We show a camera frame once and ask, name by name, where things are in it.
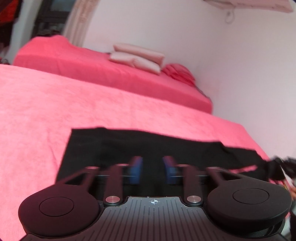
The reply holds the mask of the black knit pants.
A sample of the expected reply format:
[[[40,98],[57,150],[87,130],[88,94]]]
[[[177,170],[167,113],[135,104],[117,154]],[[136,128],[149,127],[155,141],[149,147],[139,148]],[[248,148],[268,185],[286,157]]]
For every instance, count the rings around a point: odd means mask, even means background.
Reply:
[[[73,129],[56,179],[59,181],[87,166],[106,169],[143,158],[145,179],[165,176],[164,156],[200,170],[221,167],[263,181],[285,179],[279,159],[264,160],[255,150],[227,147],[222,142],[199,142],[132,130]]]

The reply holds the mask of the near pink bed blanket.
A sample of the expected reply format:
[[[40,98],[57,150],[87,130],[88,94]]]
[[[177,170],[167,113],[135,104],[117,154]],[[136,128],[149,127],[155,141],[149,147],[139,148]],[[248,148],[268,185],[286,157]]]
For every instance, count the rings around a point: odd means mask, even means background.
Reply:
[[[239,124],[119,89],[1,66],[2,240],[283,240],[292,198],[283,181],[221,167],[199,170],[203,204],[182,184],[143,177],[117,206],[103,203],[107,170],[57,180],[73,129],[132,130],[264,151]]]

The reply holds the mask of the folded pink blanket stack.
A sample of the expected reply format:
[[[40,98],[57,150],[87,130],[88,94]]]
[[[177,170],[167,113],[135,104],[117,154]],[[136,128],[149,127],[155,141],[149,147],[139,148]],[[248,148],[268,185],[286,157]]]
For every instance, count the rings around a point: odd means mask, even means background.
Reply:
[[[196,80],[193,74],[183,65],[177,63],[167,64],[163,69],[163,73],[170,78],[187,84],[191,87],[196,86]]]

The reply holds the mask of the lower light pink pillow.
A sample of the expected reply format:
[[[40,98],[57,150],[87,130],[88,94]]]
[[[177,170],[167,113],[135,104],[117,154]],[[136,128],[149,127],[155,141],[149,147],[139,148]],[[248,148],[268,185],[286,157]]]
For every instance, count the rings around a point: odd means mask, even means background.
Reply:
[[[133,54],[113,52],[109,55],[109,61],[127,65],[156,75],[160,75],[161,73],[161,67],[157,63]]]

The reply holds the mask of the light pink pillow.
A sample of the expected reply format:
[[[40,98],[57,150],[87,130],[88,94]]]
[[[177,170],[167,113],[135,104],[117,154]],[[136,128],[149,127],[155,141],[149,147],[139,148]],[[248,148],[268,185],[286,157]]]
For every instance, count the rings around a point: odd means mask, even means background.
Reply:
[[[118,43],[114,44],[113,48],[116,52],[123,52],[145,58],[149,61],[157,63],[159,66],[163,64],[165,54],[140,46]]]
[[[127,65],[156,75],[160,75],[161,73],[161,67],[157,63],[133,54],[113,52],[109,55],[109,61]]]

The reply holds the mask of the upper light pink pillow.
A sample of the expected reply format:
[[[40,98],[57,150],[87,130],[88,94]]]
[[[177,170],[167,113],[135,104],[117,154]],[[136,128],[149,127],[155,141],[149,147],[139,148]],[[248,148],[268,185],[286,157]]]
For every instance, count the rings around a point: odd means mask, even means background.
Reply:
[[[157,63],[159,66],[163,64],[165,54],[140,46],[118,43],[114,44],[113,48],[116,52],[123,52],[145,58],[149,61]]]

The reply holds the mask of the far pink bed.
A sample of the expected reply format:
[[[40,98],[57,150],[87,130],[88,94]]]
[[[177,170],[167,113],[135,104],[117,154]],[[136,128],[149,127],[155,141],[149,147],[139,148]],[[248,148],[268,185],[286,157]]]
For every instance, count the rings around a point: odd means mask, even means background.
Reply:
[[[205,113],[213,104],[196,86],[109,61],[107,53],[76,47],[65,37],[35,37],[16,54],[13,65],[167,100]]]

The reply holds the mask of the patterned pink curtain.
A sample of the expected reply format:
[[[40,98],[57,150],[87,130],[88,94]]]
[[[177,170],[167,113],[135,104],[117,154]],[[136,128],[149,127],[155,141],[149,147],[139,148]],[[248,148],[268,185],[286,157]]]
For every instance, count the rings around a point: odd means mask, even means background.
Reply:
[[[62,33],[71,44],[82,47],[99,0],[77,0],[67,17]]]

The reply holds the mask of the hanging red clothes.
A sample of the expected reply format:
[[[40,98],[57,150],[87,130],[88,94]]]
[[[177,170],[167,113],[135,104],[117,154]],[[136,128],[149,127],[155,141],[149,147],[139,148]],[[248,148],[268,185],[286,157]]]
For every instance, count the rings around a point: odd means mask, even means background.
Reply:
[[[1,64],[8,64],[5,58],[9,50],[13,26],[19,17],[23,1],[9,0],[1,1]]]

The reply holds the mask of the wall air conditioner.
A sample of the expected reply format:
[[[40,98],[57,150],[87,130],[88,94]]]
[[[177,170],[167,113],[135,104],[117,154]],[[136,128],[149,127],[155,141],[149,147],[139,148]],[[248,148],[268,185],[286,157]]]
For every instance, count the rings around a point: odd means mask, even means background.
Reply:
[[[289,0],[205,0],[206,3],[219,9],[264,9],[292,13],[295,1]]]

